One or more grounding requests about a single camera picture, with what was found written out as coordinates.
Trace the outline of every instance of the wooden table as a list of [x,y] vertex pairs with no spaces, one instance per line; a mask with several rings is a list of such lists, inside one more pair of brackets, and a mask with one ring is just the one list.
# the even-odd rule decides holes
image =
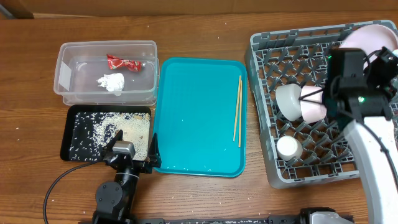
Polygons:
[[[257,32],[378,19],[397,23],[398,11],[0,21],[0,223],[43,223],[47,189],[76,165],[59,158],[68,106],[53,92],[53,76],[63,43],[154,40],[161,63],[170,57],[243,62]],[[239,177],[142,175],[132,212],[139,218],[239,218],[325,206],[368,222],[359,179],[285,190],[268,184],[252,95],[247,136],[246,168]],[[103,164],[66,176],[49,198],[50,223],[89,220],[96,188],[113,178],[114,171]]]

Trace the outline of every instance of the teal cutting board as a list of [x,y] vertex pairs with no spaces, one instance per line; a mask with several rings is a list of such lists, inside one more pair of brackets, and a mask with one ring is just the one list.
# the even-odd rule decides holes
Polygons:
[[[239,76],[242,135],[233,141]],[[234,60],[170,58],[162,66],[154,133],[168,174],[236,177],[246,163],[247,73]]]

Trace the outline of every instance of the red wrapped candy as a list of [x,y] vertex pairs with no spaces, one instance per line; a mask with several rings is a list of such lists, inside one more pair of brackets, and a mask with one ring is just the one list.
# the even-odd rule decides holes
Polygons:
[[141,62],[134,60],[125,60],[117,58],[113,55],[107,54],[108,65],[110,69],[117,69],[121,67],[127,67],[130,71],[140,72],[141,71]]

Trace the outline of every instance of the wooden chopstick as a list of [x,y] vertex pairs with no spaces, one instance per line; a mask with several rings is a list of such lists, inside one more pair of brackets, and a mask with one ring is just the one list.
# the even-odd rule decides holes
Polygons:
[[236,135],[236,123],[238,122],[238,109],[239,109],[239,97],[241,94],[241,76],[239,76],[238,81],[238,96],[236,97],[236,112],[235,112],[235,125],[234,125],[234,141]]
[[242,91],[243,91],[243,87],[242,87],[242,80],[241,80],[241,92],[240,92],[240,110],[239,110],[239,147],[241,147],[241,136],[242,136]]

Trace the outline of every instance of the gray dish rack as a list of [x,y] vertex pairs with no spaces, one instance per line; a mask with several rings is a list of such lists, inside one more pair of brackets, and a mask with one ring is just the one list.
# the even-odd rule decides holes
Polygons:
[[[328,118],[313,124],[302,119],[290,122],[277,108],[275,90],[288,83],[323,86],[329,49],[339,46],[354,30],[370,24],[384,25],[398,34],[393,22],[383,20],[251,36],[244,58],[259,115],[261,148],[271,186],[284,189],[359,177],[352,152],[339,136],[337,123]],[[398,104],[393,103],[391,108],[394,114],[398,113]],[[285,162],[278,158],[275,145],[285,135],[302,143],[300,159]]]

